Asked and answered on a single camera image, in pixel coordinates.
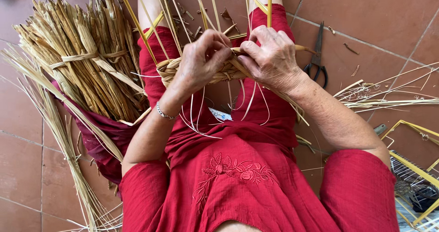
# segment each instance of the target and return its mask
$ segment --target hand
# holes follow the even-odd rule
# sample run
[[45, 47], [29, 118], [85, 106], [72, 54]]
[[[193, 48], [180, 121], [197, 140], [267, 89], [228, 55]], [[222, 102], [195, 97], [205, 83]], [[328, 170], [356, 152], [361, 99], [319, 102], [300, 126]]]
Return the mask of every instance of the hand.
[[230, 40], [211, 29], [203, 32], [196, 42], [184, 46], [179, 69], [171, 86], [190, 96], [206, 85], [230, 57]]
[[241, 44], [238, 61], [250, 72], [252, 78], [270, 89], [287, 93], [294, 89], [303, 77], [297, 66], [293, 41], [283, 31], [261, 25], [250, 34], [249, 41]]

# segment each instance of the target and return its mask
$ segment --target wrist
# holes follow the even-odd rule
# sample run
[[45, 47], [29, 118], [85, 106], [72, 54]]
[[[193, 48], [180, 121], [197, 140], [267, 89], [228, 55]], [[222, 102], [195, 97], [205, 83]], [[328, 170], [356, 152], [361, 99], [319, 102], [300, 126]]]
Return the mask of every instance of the wrist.
[[178, 92], [167, 89], [158, 103], [164, 115], [176, 117], [180, 113], [181, 106], [186, 100], [187, 98], [182, 97]]
[[300, 70], [299, 73], [291, 77], [291, 85], [285, 93], [292, 98], [297, 100], [310, 95], [310, 91], [314, 89], [315, 82], [310, 79], [310, 77], [303, 71]]

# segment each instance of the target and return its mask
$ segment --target embroidered flower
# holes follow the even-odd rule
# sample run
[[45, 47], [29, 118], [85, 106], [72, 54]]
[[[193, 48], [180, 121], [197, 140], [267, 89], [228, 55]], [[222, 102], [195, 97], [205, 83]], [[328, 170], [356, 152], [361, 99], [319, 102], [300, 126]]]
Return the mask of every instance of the embroidered flower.
[[252, 183], [256, 183], [259, 185], [261, 183], [261, 179], [263, 181], [270, 180], [273, 184], [273, 181], [277, 183], [277, 181], [272, 177], [273, 172], [271, 169], [265, 169], [266, 165], [261, 167], [261, 164], [258, 162], [253, 162], [252, 160], [244, 160], [238, 163], [238, 160], [235, 159], [233, 162], [233, 166], [231, 167], [231, 159], [230, 156], [226, 156], [224, 161], [221, 163], [221, 152], [218, 153], [215, 157], [212, 157], [210, 160], [210, 166], [205, 169], [201, 169], [201, 171], [208, 175], [209, 178], [205, 181], [200, 182], [198, 185], [200, 186], [192, 193], [192, 199], [195, 201], [195, 196], [199, 196], [196, 204], [198, 205], [198, 211], [201, 212], [206, 204], [207, 197], [209, 196], [209, 187], [211, 185], [211, 181], [216, 182], [220, 175], [226, 174], [228, 177], [232, 177], [234, 179], [241, 179], [243, 181], [252, 181]]

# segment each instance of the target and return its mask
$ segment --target finger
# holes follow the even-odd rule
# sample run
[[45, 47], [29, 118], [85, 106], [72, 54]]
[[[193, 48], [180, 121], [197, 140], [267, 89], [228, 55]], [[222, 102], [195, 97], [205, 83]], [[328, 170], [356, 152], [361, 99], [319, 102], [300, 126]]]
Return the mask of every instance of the finger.
[[212, 75], [222, 67], [224, 61], [230, 57], [231, 52], [232, 50], [230, 48], [223, 46], [222, 49], [212, 55], [211, 59], [206, 63], [206, 68], [214, 71]]
[[259, 41], [259, 43], [261, 45], [268, 43], [272, 39], [273, 38], [271, 36], [270, 31], [268, 30], [268, 28], [265, 25], [261, 25], [261, 26], [255, 28], [254, 30], [252, 30], [252, 32], [250, 33], [250, 36], [249, 36], [249, 41], [252, 41], [252, 42]]
[[288, 46], [288, 49], [290, 53], [295, 56], [296, 49], [294, 47], [294, 42], [291, 40], [291, 38], [282, 30], [279, 30], [278, 32], [279, 38], [282, 38], [282, 40], [285, 42], [285, 44]]
[[273, 28], [267, 28], [268, 29], [268, 32], [270, 32], [270, 35], [271, 35], [271, 37], [272, 38], [277, 38], [277, 32], [276, 32], [276, 30], [275, 29], [273, 29]]
[[238, 56], [238, 61], [239, 63], [241, 63], [241, 65], [244, 66], [245, 69], [247, 69], [247, 71], [249, 71], [249, 73], [255, 77], [257, 76], [257, 74], [259, 73], [259, 66], [258, 63], [256, 63], [255, 60], [253, 60], [252, 58], [245, 56], [245, 55], [240, 55]]
[[256, 61], [262, 56], [262, 49], [252, 41], [244, 41], [240, 46], [241, 52], [247, 53]]
[[223, 33], [216, 32], [211, 29], [203, 32], [201, 37], [195, 43], [197, 44], [197, 47], [200, 48], [200, 50], [205, 51], [213, 41], [218, 41], [223, 44], [225, 43], [227, 46], [231, 46], [230, 40], [227, 38], [227, 36], [225, 36]]
[[224, 46], [223, 43], [218, 42], [218, 41], [213, 41], [205, 52], [206, 62], [211, 59], [211, 57], [213, 56], [215, 51], [219, 51], [220, 49], [222, 49], [224, 47], [226, 47], [226, 46]]
[[282, 31], [282, 30], [279, 30], [278, 32], [277, 32], [277, 34], [286, 42], [286, 43], [289, 43], [289, 44], [293, 44], [294, 45], [294, 42], [293, 42], [293, 40], [291, 40], [291, 38], [287, 35], [287, 33], [285, 33], [284, 31]]

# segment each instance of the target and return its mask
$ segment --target silver bracelet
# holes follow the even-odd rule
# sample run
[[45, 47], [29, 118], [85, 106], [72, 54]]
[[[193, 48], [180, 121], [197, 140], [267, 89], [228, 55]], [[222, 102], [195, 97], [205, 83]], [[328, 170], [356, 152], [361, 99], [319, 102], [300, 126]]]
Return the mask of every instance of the silver bracelet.
[[162, 117], [164, 117], [164, 118], [167, 118], [167, 119], [175, 119], [175, 118], [177, 117], [177, 116], [170, 117], [170, 116], [165, 115], [165, 114], [160, 110], [160, 107], [158, 106], [158, 102], [157, 102], [157, 104], [155, 105], [155, 107], [157, 108], [157, 112], [158, 112]]

